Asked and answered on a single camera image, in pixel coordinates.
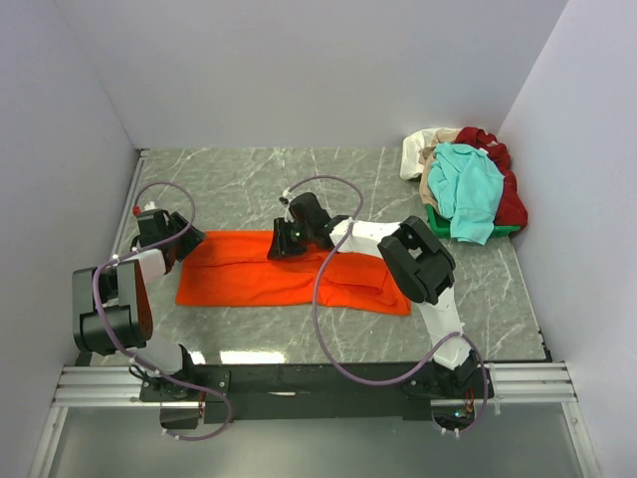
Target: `marble surface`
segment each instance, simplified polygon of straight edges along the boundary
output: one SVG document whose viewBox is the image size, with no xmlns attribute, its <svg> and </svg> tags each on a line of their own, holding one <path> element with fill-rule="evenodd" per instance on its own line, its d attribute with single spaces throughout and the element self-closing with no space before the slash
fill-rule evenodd
<svg viewBox="0 0 637 478">
<path fill-rule="evenodd" d="M 418 184 L 398 177 L 400 148 L 151 149 L 142 153 L 136 187 L 155 180 L 185 186 L 197 202 L 201 230 L 272 230 L 284 210 L 278 198 L 290 184 L 317 173 L 354 181 L 365 194 L 361 219 L 426 220 Z M 357 198 L 334 181 L 313 181 L 330 214 L 348 214 Z M 187 200 L 157 186 L 141 198 L 189 216 Z M 130 215 L 117 250 L 136 234 Z M 531 302 L 508 238 L 487 246 L 444 241 L 457 262 L 456 300 L 465 332 L 487 359 L 544 359 Z M 199 362 L 326 362 L 312 325 L 311 307 L 186 308 L 176 306 L 179 266 L 148 286 L 155 329 L 185 344 Z M 320 309 L 326 342 L 340 361 L 420 360 L 431 347 L 424 321 L 350 309 Z M 96 363 L 115 363 L 99 358 Z"/>
</svg>

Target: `white wall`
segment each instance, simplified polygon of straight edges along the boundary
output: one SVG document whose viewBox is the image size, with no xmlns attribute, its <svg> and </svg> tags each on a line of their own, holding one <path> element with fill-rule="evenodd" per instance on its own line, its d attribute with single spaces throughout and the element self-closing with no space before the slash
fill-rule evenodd
<svg viewBox="0 0 637 478">
<path fill-rule="evenodd" d="M 0 5 L 0 463 L 26 476 L 65 361 L 71 272 L 107 257 L 134 150 L 52 0 Z"/>
<path fill-rule="evenodd" d="M 533 306 L 608 477 L 637 470 L 636 32 L 634 2 L 570 0 L 499 136 Z"/>
<path fill-rule="evenodd" d="M 133 143 L 497 130 L 566 0 L 56 0 Z"/>
</svg>

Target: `beige cloth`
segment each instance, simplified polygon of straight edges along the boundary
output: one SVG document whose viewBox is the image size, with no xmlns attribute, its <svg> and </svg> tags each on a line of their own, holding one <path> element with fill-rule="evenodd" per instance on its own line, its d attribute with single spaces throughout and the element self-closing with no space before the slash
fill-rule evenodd
<svg viewBox="0 0 637 478">
<path fill-rule="evenodd" d="M 431 165 L 436 160 L 436 153 L 434 152 L 434 149 L 436 149 L 436 146 L 441 142 L 455 141 L 456 137 L 458 137 L 458 133 L 460 133 L 459 129 L 447 129 L 445 127 L 441 127 L 438 129 L 431 142 L 420 153 L 419 162 L 425 166 L 425 169 L 422 172 L 422 177 L 420 178 L 420 197 L 423 204 L 431 204 L 437 212 L 439 212 L 438 201 L 436 200 L 434 193 L 429 188 L 429 171 L 431 171 Z"/>
</svg>

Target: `green basket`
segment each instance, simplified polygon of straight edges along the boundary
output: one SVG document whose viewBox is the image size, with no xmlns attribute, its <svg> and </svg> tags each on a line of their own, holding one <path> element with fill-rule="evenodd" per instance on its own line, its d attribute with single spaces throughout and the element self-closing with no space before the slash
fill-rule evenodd
<svg viewBox="0 0 637 478">
<path fill-rule="evenodd" d="M 438 237 L 451 237 L 450 224 L 447 219 L 436 212 L 434 206 L 426 205 L 429 227 Z M 489 237 L 505 237 L 520 230 L 520 226 L 494 226 L 494 230 Z"/>
</svg>

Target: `gray floor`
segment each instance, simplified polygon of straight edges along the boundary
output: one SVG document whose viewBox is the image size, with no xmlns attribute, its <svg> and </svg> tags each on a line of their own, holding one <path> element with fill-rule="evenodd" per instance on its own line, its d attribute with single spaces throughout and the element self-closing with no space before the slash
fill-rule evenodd
<svg viewBox="0 0 637 478">
<path fill-rule="evenodd" d="M 399 148 L 151 149 L 144 152 L 137 187 L 153 180 L 185 186 L 197 202 L 202 230 L 271 230 L 283 214 L 278 201 L 288 185 L 317 173 L 354 181 L 365 194 L 361 219 L 426 219 L 417 183 L 398 177 Z M 356 197 L 332 181 L 309 185 L 332 214 L 353 211 Z M 181 211 L 179 191 L 159 186 L 141 198 Z M 118 251 L 136 234 L 128 213 Z M 456 300 L 466 333 L 487 359 L 544 359 L 531 302 L 508 238 L 487 246 L 445 241 L 456 259 Z M 310 306 L 185 308 L 174 304 L 179 271 L 148 287 L 155 329 L 185 344 L 198 361 L 325 362 L 312 327 Z M 322 309 L 325 338 L 340 361 L 419 360 L 431 344 L 421 317 L 391 317 L 348 309 Z M 116 358 L 94 359 L 94 364 Z"/>
<path fill-rule="evenodd" d="M 212 431 L 206 425 L 197 433 Z M 236 422 L 184 443 L 156 409 L 69 411 L 52 477 L 581 477 L 561 405 L 503 405 L 456 440 L 399 418 Z"/>
</svg>

